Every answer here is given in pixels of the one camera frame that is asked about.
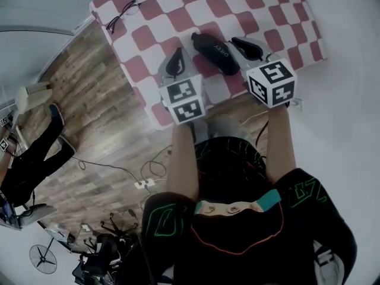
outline red and white tablecloth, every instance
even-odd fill
[[[232,37],[266,42],[294,69],[326,58],[305,0],[137,0],[142,2],[140,11],[124,15],[111,34],[106,26],[129,1],[93,0],[90,10],[157,129],[173,122],[160,101],[158,69],[179,46],[187,50],[203,75],[208,108],[246,92],[240,73],[222,75],[194,49],[193,32],[207,32],[224,42]]]

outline person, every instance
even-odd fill
[[[174,127],[167,192],[145,203],[115,284],[343,284],[356,242],[296,167],[285,105],[268,111],[266,163],[227,131],[194,146],[191,126]]]
[[[44,133],[20,156],[14,157],[11,168],[11,157],[15,144],[8,139],[9,146],[0,164],[0,191],[6,200],[18,207],[27,203],[34,189],[45,179],[61,168],[74,154],[75,148],[61,135],[65,125],[64,117],[56,103],[49,105],[52,120]],[[45,160],[55,140],[61,150]]]

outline beige bin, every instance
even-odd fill
[[[16,95],[17,110],[20,114],[46,102],[53,94],[49,83],[36,83],[19,89]]]

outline wooden floor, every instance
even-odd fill
[[[96,23],[68,46],[42,80],[51,83],[52,101],[60,105],[66,120],[64,135],[77,147],[75,156],[79,159],[124,167],[141,179],[144,162],[170,145],[171,129],[156,131],[153,128]],[[242,123],[263,111],[265,107],[257,106],[246,94],[212,109],[209,115],[215,118],[228,114]],[[254,141],[266,120],[263,114],[241,127]],[[21,130],[29,144],[49,122],[48,103],[22,117]],[[258,147],[263,155],[266,143],[264,134]],[[56,142],[49,155],[58,150]],[[157,161],[167,166],[168,159],[165,151]],[[153,169],[162,173],[159,167]],[[148,167],[143,174],[146,178],[157,178]],[[93,165],[81,170],[77,161],[71,159],[37,187],[36,204],[54,205],[58,212],[42,222],[59,222],[73,235],[78,233],[82,222],[100,229],[99,222],[107,221],[111,212],[115,213],[116,223],[126,229],[135,222],[126,210],[133,209],[140,219],[140,202],[148,195],[145,189],[137,190],[134,182],[133,177],[122,170]],[[165,183],[165,180],[156,181],[151,192],[164,191]],[[79,245],[86,236],[80,233]]]

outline shoe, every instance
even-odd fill
[[[75,149],[75,147],[72,144],[70,144],[70,142],[63,135],[60,135],[58,137],[58,142],[63,147],[64,146],[69,146],[70,149],[72,150],[72,155],[74,155],[77,152],[77,150]]]
[[[59,117],[60,120],[62,121],[62,125],[65,125],[65,119],[64,116],[61,113],[61,110],[59,109],[59,106],[56,103],[51,103],[49,105],[50,112],[52,114],[52,118],[54,117]]]

